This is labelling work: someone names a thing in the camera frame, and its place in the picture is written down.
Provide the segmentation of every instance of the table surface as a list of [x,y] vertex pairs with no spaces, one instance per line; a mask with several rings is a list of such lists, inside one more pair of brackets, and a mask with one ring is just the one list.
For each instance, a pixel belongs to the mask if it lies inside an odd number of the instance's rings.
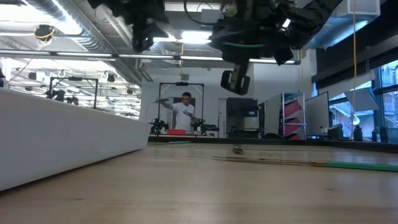
[[[227,144],[159,144],[0,195],[0,223],[398,223],[398,174],[215,161]],[[246,146],[245,157],[398,165],[398,155]]]

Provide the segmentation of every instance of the red box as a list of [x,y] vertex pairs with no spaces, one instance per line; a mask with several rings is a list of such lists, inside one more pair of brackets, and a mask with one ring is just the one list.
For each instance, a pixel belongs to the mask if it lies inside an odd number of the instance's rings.
[[301,140],[301,139],[300,139],[300,135],[295,134],[295,135],[292,136],[289,140]]
[[296,113],[301,109],[302,107],[298,100],[285,104],[285,118],[291,116],[292,114]]
[[173,134],[173,135],[184,135],[186,134],[186,130],[173,130],[173,129],[168,129],[167,134]]
[[[285,120],[285,135],[288,136],[295,132],[296,130],[302,128],[300,125],[289,125],[289,124],[300,124],[300,120],[298,118],[290,118]],[[281,132],[281,135],[283,135],[283,126],[279,128],[279,131]]]

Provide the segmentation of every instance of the ductwork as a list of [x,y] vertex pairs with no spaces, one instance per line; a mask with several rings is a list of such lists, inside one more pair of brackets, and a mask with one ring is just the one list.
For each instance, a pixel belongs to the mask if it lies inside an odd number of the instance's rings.
[[[82,28],[80,35],[90,36],[90,39],[74,39],[76,43],[93,53],[117,53],[116,49],[104,38],[91,21],[79,10],[71,0],[23,0],[44,14],[52,16],[59,22],[70,22],[72,19],[76,25]],[[114,67],[119,74],[129,83],[140,84],[141,72],[133,69],[126,61],[117,59],[114,62],[106,62]]]
[[[166,50],[163,42],[156,42],[150,47],[150,52],[156,55],[172,55],[173,52]],[[156,68],[177,68],[180,66],[178,60],[153,60],[147,63],[149,67]]]
[[[310,2],[300,1],[299,7]],[[341,42],[354,32],[354,0],[344,0],[330,16],[319,33],[308,43],[306,48],[326,49]],[[357,1],[356,3],[356,30],[362,29],[380,16],[380,0]]]

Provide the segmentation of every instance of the man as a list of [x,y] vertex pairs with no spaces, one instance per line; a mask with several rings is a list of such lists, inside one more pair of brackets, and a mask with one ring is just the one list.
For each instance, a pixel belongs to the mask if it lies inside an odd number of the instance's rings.
[[182,103],[170,104],[169,102],[163,101],[162,105],[176,112],[176,125],[175,129],[177,130],[185,130],[187,134],[191,134],[191,121],[196,120],[195,115],[195,107],[190,104],[191,102],[191,93],[185,92],[182,93]]

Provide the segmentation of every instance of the green tape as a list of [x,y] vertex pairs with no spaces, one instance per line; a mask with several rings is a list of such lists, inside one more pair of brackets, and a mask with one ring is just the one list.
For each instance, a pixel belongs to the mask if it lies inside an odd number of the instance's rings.
[[325,167],[398,172],[398,166],[354,162],[325,162]]
[[192,143],[190,141],[177,141],[177,142],[169,142],[169,144],[189,144]]

